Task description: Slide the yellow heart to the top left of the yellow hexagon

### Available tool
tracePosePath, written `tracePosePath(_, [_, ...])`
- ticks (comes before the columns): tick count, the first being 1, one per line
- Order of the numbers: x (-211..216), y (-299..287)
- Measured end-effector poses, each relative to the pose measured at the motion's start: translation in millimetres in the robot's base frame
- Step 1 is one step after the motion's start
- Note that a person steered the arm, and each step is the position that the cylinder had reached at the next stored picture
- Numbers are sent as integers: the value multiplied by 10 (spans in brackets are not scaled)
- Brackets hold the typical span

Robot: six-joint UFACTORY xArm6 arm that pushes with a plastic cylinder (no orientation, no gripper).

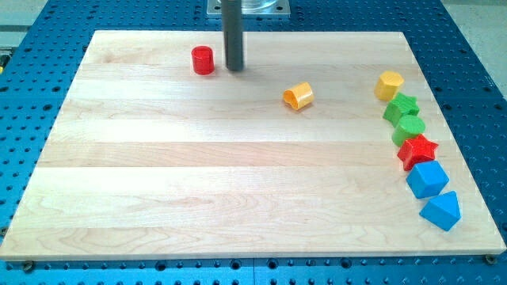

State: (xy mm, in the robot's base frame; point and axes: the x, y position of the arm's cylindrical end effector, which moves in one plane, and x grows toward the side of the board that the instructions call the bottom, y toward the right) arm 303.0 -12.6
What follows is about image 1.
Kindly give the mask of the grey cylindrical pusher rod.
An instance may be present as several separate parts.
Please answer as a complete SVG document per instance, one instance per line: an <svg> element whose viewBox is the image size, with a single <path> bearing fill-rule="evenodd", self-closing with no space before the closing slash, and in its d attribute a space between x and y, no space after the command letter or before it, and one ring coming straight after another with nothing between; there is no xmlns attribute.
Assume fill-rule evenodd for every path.
<svg viewBox="0 0 507 285"><path fill-rule="evenodd" d="M222 0L221 9L227 69L242 71L244 69L242 1Z"/></svg>

